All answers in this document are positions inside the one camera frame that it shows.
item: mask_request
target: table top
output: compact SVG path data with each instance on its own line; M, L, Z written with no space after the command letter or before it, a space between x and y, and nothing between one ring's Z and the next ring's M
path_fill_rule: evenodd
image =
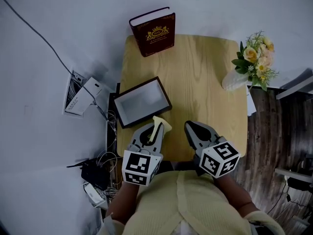
M142 57L136 40L129 36L125 44L120 93L158 76L173 105L160 115L172 130L164 136L161 153L167 161L189 161L195 152L184 131L187 120L213 127L220 136L233 142L244 156L247 141L246 88L227 92L222 80L234 69L238 44L232 40L176 35L175 46L148 57ZM139 127L117 127L117 153L124 150Z

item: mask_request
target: wooden floor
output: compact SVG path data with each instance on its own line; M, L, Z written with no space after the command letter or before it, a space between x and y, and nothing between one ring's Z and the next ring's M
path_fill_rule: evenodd
M265 212L277 202L285 185L284 177L274 173L274 169L291 168L297 165L301 153L313 153L312 100L305 101L302 93L276 100L276 94L251 90L257 112L248 118L247 153L233 172L255 205ZM289 195L302 205L307 205L311 198L309 192L292 188ZM286 196L287 193L282 195L270 216L277 219L287 235L299 235L305 226L291 218L303 215L306 208L287 202Z

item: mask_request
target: beige sweater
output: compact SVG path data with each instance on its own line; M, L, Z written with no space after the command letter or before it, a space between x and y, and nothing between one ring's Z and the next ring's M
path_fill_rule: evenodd
M134 215L124 226L114 221L116 235L170 235L184 219L199 235L250 235L248 221L262 224L284 235L267 214L254 211L242 218L229 205L211 176L198 177L195 171L170 171L157 175L141 188ZM110 234L103 226L99 235Z

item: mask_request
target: black and white marker cube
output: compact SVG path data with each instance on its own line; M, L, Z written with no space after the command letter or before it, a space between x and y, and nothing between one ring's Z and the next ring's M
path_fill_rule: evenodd
M156 175L161 157L124 151L122 174L125 182L148 186Z
M199 167L215 178L219 178L235 169L240 153L229 142L203 149Z

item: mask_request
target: forearm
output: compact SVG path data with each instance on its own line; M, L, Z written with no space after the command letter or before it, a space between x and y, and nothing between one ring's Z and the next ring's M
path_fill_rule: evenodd
M138 185L124 182L109 205L106 216L112 213L112 219L126 224L135 212L138 190Z
M229 204L244 217L258 209L252 202L249 193L239 186L229 175L214 179L215 185L224 193Z

